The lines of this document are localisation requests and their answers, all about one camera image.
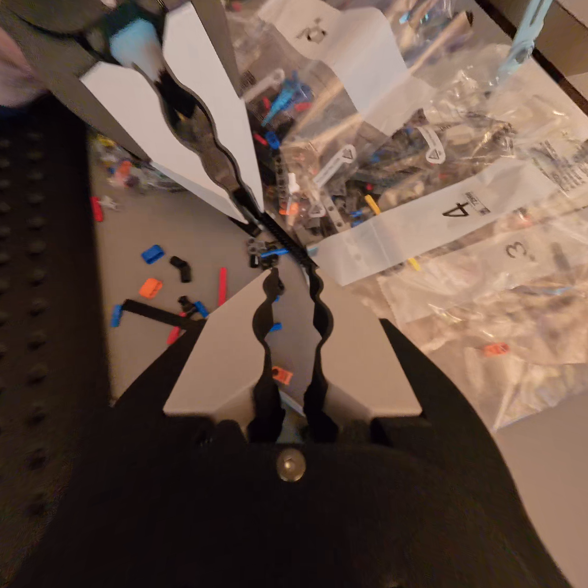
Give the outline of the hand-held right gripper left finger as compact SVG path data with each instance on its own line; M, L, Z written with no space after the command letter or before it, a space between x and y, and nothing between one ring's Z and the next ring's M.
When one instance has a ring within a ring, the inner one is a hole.
M266 337L281 293L278 270L266 270L210 314L164 404L166 415L231 420L251 442L280 437L283 407Z

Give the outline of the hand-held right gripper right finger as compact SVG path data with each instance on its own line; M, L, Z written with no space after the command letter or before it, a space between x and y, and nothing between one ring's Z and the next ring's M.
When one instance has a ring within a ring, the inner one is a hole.
M303 403L313 440L333 442L355 423L419 417L422 407L377 315L319 268L307 275L320 336Z

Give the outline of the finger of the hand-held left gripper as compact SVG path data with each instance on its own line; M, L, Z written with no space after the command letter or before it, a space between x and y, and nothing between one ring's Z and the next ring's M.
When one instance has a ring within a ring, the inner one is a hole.
M235 55L219 1L186 1L168 12L163 56L177 83L206 111L217 145L235 166L253 214L263 212L263 191L252 131L238 82Z
M82 77L82 83L146 152L155 169L225 215L245 220L229 190L205 171L203 157L176 136L164 115L163 99L141 71L101 62Z

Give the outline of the black lego gear rack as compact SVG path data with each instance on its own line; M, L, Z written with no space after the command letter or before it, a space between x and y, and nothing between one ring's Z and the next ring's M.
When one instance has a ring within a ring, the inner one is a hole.
M232 222L248 234L251 238L257 238L262 233L267 233L285 248L291 257L305 269L317 265L301 244L285 230L282 224L268 212L261 212L254 199L244 189L239 188L229 193L231 202L245 218L244 221L232 219Z

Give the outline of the clear lego parts bag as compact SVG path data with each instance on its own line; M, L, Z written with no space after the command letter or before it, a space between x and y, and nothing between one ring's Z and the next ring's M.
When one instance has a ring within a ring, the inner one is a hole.
M515 45L478 48L465 1L227 1L254 147L367 157L457 71L493 90Z
M587 392L587 207L375 277L379 304L498 430ZM510 352L485 358L504 342Z
M441 91L458 86L482 91L518 88L532 93L527 82L518 80L484 90L465 70ZM542 93L535 94L548 99ZM556 208L565 197L587 192L578 189L566 194L531 162L515 159L496 162L455 185L398 203L396 187L421 151L434 164L445 161L440 139L431 130L424 110L420 118L407 123L374 152L369 165L327 193L304 192L298 183L310 188L310 176L295 168L294 161L284 165L290 174L279 213L318 266L338 283L348 285L440 247L457 245L516 212L527 215L528 209L533 212L538 205Z

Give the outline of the person's left hand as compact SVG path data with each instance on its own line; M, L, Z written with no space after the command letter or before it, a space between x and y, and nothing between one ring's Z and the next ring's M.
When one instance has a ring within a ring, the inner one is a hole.
M21 49L1 29L1 106L25 107L46 92Z

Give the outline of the small open parts bag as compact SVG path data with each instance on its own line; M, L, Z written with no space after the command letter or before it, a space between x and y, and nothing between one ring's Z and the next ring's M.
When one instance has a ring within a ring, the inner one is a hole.
M151 164L136 158L104 135L92 134L90 145L95 160L104 168L109 183L114 187L134 189L142 194L155 189L171 194L187 191Z

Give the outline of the dark perforated panel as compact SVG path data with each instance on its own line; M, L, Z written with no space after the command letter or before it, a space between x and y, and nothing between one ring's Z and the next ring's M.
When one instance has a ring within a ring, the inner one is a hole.
M109 394L87 147L52 97L1 120L1 587L53 518Z

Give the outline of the empty clear plastic bag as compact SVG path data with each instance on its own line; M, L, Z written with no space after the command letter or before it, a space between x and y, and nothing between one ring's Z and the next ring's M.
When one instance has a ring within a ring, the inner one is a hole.
M424 109L440 139L445 161L419 153L396 187L409 202L511 160L531 162L566 194L587 190L587 139L580 139L567 113L522 89L482 91L464 86L438 91Z

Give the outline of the light blue slotted bar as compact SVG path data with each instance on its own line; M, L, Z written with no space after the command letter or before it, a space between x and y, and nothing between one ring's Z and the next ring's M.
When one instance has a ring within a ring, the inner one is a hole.
M545 18L552 1L528 1L511 49L497 70L498 84L505 82L531 57L535 41L543 29Z

